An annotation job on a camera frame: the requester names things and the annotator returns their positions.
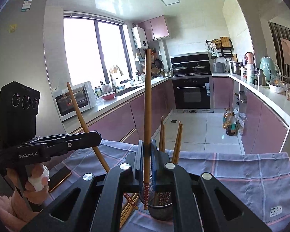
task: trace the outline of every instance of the red bowl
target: red bowl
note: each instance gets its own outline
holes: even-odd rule
[[[113,92],[102,95],[101,98],[103,98],[104,100],[110,100],[115,97],[115,94],[116,92],[113,91]]]

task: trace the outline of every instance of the black smartphone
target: black smartphone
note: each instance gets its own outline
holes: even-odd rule
[[[52,177],[50,177],[50,181],[48,182],[49,190],[51,193],[57,186],[60,185],[62,181],[64,181],[67,177],[72,174],[72,171],[67,167],[61,168],[57,173],[55,173]]]

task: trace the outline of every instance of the water heater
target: water heater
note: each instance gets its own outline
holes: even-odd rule
[[[136,26],[132,28],[132,33],[134,37],[135,47],[137,49],[148,49],[148,44],[147,44],[144,29]]]

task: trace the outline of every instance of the white microwave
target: white microwave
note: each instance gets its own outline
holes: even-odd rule
[[[96,105],[95,93],[91,82],[85,82],[72,86],[73,94],[81,112],[86,111]],[[52,96],[55,101],[57,111],[61,121],[76,115],[68,89],[54,91]]]

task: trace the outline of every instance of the white countertop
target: white countertop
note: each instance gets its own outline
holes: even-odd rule
[[[152,79],[152,87],[161,84],[164,81],[167,81],[168,78],[153,78]],[[129,99],[135,97],[138,94],[141,94],[145,91],[145,84],[136,84],[134,86],[141,86],[140,88],[137,88],[133,91],[129,91],[125,93],[124,95],[115,97],[111,100],[104,100],[102,98],[97,99],[97,104],[95,107],[88,109],[87,111],[82,112],[82,115],[84,117],[84,120],[86,123],[89,121],[99,117],[100,115],[108,112],[109,110],[113,109],[114,107],[128,101]],[[73,116],[65,121],[63,121],[64,129],[67,133],[71,133],[81,127],[81,124],[78,121],[77,116]]]
[[[213,73],[212,75],[213,77],[231,77],[244,85],[270,106],[290,126],[290,101],[286,100],[284,94],[270,92],[269,89],[249,83],[241,78],[241,76],[232,73]]]

